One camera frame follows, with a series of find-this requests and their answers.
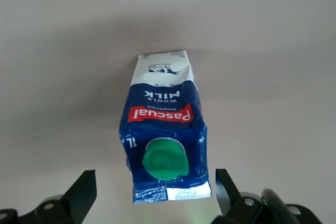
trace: green screw cap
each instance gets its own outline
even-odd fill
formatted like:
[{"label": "green screw cap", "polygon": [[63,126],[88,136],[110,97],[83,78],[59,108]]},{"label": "green screw cap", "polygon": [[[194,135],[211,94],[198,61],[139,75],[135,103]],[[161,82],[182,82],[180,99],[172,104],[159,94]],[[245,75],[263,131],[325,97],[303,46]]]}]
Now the green screw cap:
[{"label": "green screw cap", "polygon": [[172,180],[189,173],[185,149],[173,138],[156,138],[150,141],[142,164],[152,177],[160,180]]}]

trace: white carton top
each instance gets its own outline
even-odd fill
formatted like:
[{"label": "white carton top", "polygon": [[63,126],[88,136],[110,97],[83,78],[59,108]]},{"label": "white carton top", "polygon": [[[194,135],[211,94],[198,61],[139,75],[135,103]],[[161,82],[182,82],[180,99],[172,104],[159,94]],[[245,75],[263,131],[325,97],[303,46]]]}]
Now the white carton top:
[{"label": "white carton top", "polygon": [[147,83],[171,87],[186,80],[194,82],[194,74],[185,50],[139,55],[131,85]]}]

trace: cow illustration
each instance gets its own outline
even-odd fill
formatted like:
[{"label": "cow illustration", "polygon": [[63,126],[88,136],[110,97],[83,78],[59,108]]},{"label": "cow illustration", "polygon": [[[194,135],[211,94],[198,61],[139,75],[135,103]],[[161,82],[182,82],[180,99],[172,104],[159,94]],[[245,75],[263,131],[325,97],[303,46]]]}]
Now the cow illustration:
[{"label": "cow illustration", "polygon": [[179,71],[174,71],[170,67],[171,63],[168,64],[153,64],[149,65],[149,72],[157,72],[157,73],[171,73],[171,74],[179,74]]}]

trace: blue packaging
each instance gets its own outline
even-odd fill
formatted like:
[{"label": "blue packaging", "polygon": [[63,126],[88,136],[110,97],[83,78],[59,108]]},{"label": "blue packaging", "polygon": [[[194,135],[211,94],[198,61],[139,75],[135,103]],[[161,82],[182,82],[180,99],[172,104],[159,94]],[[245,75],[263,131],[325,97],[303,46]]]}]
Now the blue packaging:
[{"label": "blue packaging", "polygon": [[186,51],[138,56],[119,128],[134,203],[211,196],[201,110]]}]

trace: black plastic part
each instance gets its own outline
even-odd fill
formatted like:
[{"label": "black plastic part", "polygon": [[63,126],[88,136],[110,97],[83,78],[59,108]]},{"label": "black plastic part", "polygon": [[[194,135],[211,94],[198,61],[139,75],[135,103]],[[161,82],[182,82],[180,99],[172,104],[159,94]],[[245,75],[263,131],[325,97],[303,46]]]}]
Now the black plastic part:
[{"label": "black plastic part", "polygon": [[288,207],[293,206],[300,210],[301,214],[295,215],[300,223],[304,224],[322,224],[322,222],[308,208],[301,205],[287,204]]},{"label": "black plastic part", "polygon": [[[245,199],[253,200],[253,205],[247,205]],[[250,197],[242,197],[236,201],[225,217],[236,223],[252,224],[256,223],[261,210],[262,204],[259,201]]]},{"label": "black plastic part", "polygon": [[0,210],[0,224],[10,224],[17,222],[17,211],[14,209]]},{"label": "black plastic part", "polygon": [[216,197],[223,215],[241,198],[235,183],[226,169],[216,169]]},{"label": "black plastic part", "polygon": [[86,170],[60,200],[49,200],[30,213],[0,210],[0,224],[81,224],[97,197],[94,170]]},{"label": "black plastic part", "polygon": [[60,201],[75,223],[82,223],[97,197],[94,170],[86,170]]},{"label": "black plastic part", "polygon": [[[216,196],[223,216],[212,224],[322,224],[309,209],[285,205],[270,189],[263,191],[262,200],[253,194],[242,197],[226,169],[216,169]],[[298,213],[293,214],[289,206],[297,207]]]},{"label": "black plastic part", "polygon": [[300,224],[298,219],[289,211],[288,207],[274,191],[265,189],[261,196],[279,224]]}]

